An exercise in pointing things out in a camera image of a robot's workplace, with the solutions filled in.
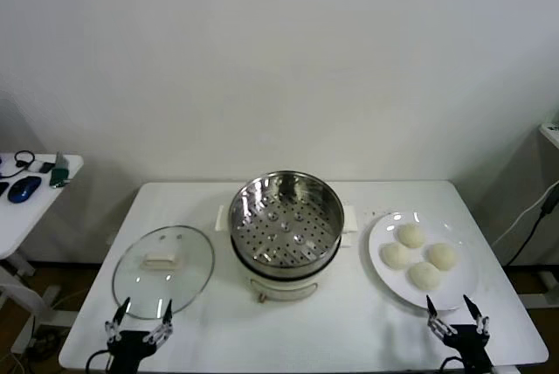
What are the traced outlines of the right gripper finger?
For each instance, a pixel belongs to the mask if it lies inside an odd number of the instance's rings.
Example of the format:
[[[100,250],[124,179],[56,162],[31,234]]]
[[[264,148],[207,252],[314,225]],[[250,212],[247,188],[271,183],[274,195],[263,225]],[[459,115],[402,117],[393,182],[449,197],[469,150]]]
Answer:
[[[428,321],[427,326],[431,332],[441,341],[455,335],[455,328],[438,317],[438,312],[429,295],[426,296]]]
[[[481,314],[478,306],[467,296],[463,295],[466,307],[475,321],[475,331],[478,336],[489,337],[489,317]]]

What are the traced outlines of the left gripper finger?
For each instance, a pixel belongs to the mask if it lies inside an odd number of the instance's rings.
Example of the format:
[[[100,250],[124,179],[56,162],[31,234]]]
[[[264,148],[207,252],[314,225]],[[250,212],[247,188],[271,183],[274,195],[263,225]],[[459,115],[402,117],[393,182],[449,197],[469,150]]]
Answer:
[[[145,336],[145,343],[154,346],[162,346],[173,333],[172,325],[172,301],[169,301],[162,317],[161,324]]]
[[[105,331],[107,334],[107,343],[116,343],[121,340],[120,326],[121,322],[126,315],[130,304],[128,297],[116,310],[114,317],[111,321],[105,322]]]

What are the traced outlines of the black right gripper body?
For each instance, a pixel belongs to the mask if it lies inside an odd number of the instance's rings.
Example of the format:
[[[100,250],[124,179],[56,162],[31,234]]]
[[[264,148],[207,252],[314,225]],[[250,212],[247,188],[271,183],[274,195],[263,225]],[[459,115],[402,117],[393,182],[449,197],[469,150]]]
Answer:
[[[474,325],[457,324],[455,335],[443,340],[446,347],[456,350],[458,357],[447,357],[443,361],[443,369],[451,362],[460,362],[464,373],[491,373],[492,362],[486,353],[489,337],[478,336]]]

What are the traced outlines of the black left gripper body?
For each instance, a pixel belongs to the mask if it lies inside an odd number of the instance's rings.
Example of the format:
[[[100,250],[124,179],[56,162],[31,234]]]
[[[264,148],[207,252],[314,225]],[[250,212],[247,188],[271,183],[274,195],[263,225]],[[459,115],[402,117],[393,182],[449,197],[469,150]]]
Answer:
[[[136,374],[141,361],[153,356],[157,347],[154,343],[144,342],[147,331],[125,330],[121,332],[121,340],[110,343],[108,347],[112,363],[109,374]]]

